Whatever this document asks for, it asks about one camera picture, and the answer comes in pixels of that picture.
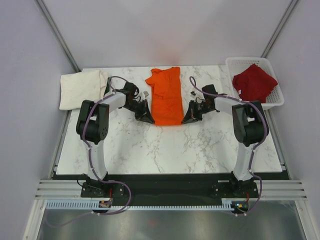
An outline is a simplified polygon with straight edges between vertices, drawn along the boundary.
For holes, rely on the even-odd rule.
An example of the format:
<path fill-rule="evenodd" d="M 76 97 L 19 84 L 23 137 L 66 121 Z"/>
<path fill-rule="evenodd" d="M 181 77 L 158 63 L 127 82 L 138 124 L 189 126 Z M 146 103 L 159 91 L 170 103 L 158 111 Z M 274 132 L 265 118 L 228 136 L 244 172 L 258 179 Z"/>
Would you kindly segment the orange t shirt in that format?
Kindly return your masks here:
<path fill-rule="evenodd" d="M 151 87 L 151 115 L 157 126 L 179 126 L 184 118 L 181 69 L 153 68 L 145 82 Z"/>

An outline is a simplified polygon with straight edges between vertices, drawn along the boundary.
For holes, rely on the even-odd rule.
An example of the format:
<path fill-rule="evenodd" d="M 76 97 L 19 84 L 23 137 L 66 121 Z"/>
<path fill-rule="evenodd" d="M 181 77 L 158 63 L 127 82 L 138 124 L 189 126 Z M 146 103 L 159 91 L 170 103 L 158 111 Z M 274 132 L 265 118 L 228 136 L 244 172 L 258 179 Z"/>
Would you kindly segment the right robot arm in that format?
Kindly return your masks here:
<path fill-rule="evenodd" d="M 258 147 L 269 134 L 269 127 L 260 101 L 243 101 L 226 94 L 218 94 L 213 84 L 202 89 L 195 88 L 203 94 L 201 102 L 191 100 L 182 124 L 203 120 L 203 115 L 216 111 L 232 116 L 233 132 L 238 141 L 238 153 L 232 171 L 235 181 L 229 184 L 229 191 L 235 197 L 247 191 L 245 181 L 254 177 L 253 162 Z"/>

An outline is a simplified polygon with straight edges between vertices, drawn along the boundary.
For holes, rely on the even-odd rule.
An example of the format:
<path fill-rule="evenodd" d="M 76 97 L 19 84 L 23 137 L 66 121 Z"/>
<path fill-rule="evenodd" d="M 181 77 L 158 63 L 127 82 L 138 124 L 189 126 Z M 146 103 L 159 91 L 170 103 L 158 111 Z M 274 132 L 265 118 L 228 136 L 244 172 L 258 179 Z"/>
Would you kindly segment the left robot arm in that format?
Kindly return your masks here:
<path fill-rule="evenodd" d="M 76 133 L 83 141 L 88 155 L 87 176 L 95 180 L 92 191 L 99 197 L 106 196 L 110 185 L 106 179 L 108 171 L 104 158 L 104 141 L 109 132 L 110 113 L 124 108 L 134 113 L 137 121 L 154 124 L 147 100 L 138 100 L 139 88 L 132 82 L 126 82 L 121 89 L 97 102 L 84 100 L 80 107 L 76 124 Z"/>

